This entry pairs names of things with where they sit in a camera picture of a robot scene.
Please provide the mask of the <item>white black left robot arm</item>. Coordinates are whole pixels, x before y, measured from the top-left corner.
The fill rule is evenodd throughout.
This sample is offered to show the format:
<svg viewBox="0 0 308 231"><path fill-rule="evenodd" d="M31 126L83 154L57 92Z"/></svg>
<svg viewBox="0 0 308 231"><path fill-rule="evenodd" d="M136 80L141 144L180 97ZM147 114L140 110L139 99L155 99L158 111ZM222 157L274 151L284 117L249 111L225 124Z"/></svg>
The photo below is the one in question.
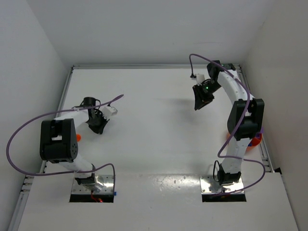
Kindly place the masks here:
<svg viewBox="0 0 308 231"><path fill-rule="evenodd" d="M92 132L101 135L110 118L117 114L117 109L109 104L102 109L96 108L97 102L100 101L93 97L85 97L72 112L41 123L41 159L73 171L78 185L86 188L96 186L98 177L95 173L89 172L95 169L94 165L78 153L79 138L76 128L86 123Z"/></svg>

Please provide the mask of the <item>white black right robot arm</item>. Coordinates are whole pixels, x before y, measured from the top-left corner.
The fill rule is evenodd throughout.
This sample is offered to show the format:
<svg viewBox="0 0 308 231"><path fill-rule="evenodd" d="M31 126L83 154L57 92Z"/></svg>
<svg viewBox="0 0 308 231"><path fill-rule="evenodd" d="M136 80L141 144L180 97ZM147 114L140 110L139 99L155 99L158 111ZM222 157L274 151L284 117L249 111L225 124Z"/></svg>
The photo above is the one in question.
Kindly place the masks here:
<svg viewBox="0 0 308 231"><path fill-rule="evenodd" d="M214 93L224 89L231 104L231 112L227 121L229 137L222 150L227 149L219 169L215 173L219 185L227 185L238 182L241 177L241 165L247 147L262 129L262 121L265 103L257 99L233 74L234 67L229 69L220 64L219 61L210 61L207 65L209 78L204 75L192 73L191 79L196 81L193 86L195 98L195 110L200 110L210 104L214 99Z"/></svg>

